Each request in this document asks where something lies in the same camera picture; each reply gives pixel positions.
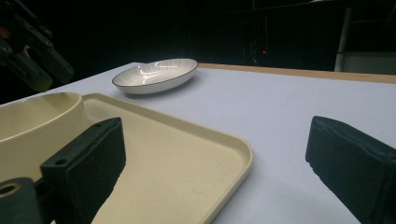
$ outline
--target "tray rim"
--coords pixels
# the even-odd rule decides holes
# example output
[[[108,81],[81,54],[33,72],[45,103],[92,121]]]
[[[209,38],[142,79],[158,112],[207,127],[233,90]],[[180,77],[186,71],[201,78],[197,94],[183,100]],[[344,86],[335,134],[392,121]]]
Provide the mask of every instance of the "tray rim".
[[[104,95],[102,93],[84,94],[84,95],[82,95],[82,99],[84,102],[84,106],[85,106],[86,101],[98,100],[103,103],[114,105],[116,107],[126,109],[126,110],[129,110],[126,107],[130,107],[130,108],[137,110],[137,113],[136,113],[136,111],[131,111],[131,113],[135,113],[137,115],[143,116],[148,119],[152,119],[150,116],[153,116],[153,115],[159,116],[159,118],[161,118],[161,119],[155,119],[155,121],[158,121],[164,125],[179,129],[183,132],[187,132],[187,133],[199,136],[199,137],[203,137],[204,139],[215,142],[215,143],[219,143],[219,140],[216,140],[216,137],[214,135],[220,136],[220,137],[226,138],[226,140],[232,140],[232,141],[238,142],[239,144],[241,144],[242,147],[246,148],[247,157],[244,158],[244,160],[246,160],[246,165],[243,168],[241,168],[239,174],[236,176],[236,178],[233,180],[233,182],[230,184],[230,186],[222,194],[220,194],[216,203],[213,204],[213,206],[210,208],[209,212],[202,218],[203,223],[210,223],[215,218],[215,216],[219,213],[219,211],[222,209],[222,207],[229,201],[229,199],[233,196],[235,191],[243,183],[243,181],[246,179],[246,177],[248,176],[248,174],[250,173],[250,171],[252,169],[252,164],[254,161],[253,148],[244,138],[242,138],[240,136],[237,136],[232,133],[226,133],[224,131],[216,130],[216,129],[210,128],[208,126],[199,124],[197,122],[192,122],[192,121],[189,121],[186,119],[181,119],[176,116],[173,116],[173,115],[170,115],[167,113],[163,113],[163,112],[155,110],[155,109],[147,108],[142,105],[137,105],[137,104],[134,104],[127,100],[114,98],[114,97],[111,97],[108,95]],[[184,128],[180,129],[177,127],[177,125],[182,125]],[[209,134],[207,136],[202,136],[199,132],[194,132],[197,129],[205,130],[206,133],[211,133],[211,134]]]

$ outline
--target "table surface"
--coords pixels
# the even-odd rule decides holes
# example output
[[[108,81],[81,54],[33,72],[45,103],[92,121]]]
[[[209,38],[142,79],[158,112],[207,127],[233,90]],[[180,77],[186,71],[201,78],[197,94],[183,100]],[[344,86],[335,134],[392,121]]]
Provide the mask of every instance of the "table surface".
[[[252,170],[213,223],[359,223],[304,159],[311,119],[338,119],[396,147],[396,77],[201,63],[170,91],[132,95],[112,85],[136,65],[40,94],[99,92],[248,141]]]

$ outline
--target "table edge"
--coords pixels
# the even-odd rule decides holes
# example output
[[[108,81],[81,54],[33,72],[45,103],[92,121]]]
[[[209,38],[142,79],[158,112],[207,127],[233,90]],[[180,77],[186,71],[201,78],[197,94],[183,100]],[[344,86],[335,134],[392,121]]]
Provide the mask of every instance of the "table edge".
[[[210,69],[267,73],[267,74],[275,74],[275,75],[297,76],[297,77],[318,77],[318,78],[327,78],[327,79],[341,79],[341,80],[396,84],[396,76],[382,75],[382,74],[363,74],[363,73],[330,72],[330,71],[301,70],[301,69],[274,68],[274,67],[256,67],[256,66],[220,64],[220,63],[199,63],[199,67],[210,68]]]

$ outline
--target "plastic tray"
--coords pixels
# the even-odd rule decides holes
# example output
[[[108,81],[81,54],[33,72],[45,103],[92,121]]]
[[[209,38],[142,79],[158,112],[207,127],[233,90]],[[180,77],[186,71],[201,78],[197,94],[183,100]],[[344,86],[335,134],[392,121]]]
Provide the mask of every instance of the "plastic tray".
[[[237,136],[102,94],[83,104],[89,125],[121,118],[127,156],[93,223],[209,223],[251,169]]]

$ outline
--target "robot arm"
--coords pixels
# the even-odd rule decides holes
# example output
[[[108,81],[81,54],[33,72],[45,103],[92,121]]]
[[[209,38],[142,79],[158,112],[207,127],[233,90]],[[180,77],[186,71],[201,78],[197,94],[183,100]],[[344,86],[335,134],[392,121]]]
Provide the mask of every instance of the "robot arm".
[[[34,91],[47,91],[53,77],[66,84],[73,67],[54,49],[52,32],[19,0],[0,0],[0,65]],[[36,58],[29,56],[32,50]]]

